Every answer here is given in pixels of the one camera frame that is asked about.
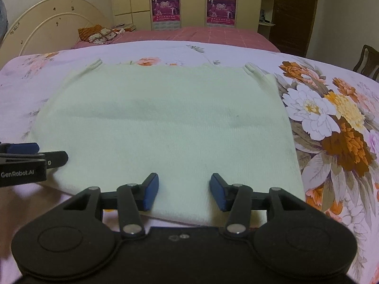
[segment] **pink poster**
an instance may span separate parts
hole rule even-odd
[[[208,0],[207,23],[234,26],[237,0]]]
[[[153,22],[180,21],[180,0],[151,0]]]

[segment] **patterned pillow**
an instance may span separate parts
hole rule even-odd
[[[79,37],[83,41],[88,41],[93,44],[104,44],[108,40],[111,40],[116,37],[117,33],[107,29],[106,27],[102,27],[97,24],[93,27],[84,27],[78,29]]]

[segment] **pink checkered bedspread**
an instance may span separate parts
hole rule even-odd
[[[172,31],[133,31],[117,35],[106,44],[129,43],[141,40],[183,40],[200,43],[226,44],[236,47],[280,52],[264,36],[251,30],[222,27],[185,27]],[[73,49],[99,46],[79,41]]]

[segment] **black plastic disc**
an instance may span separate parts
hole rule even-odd
[[[113,232],[101,221],[76,210],[41,217],[13,238],[20,269],[40,278],[67,278],[89,272],[115,247]]]
[[[349,229],[304,211],[290,211],[264,224],[256,231],[253,246],[266,266],[297,279],[345,273],[357,253]]]

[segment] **wooden door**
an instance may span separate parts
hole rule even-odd
[[[317,0],[276,0],[270,41],[283,53],[305,57],[316,8]]]

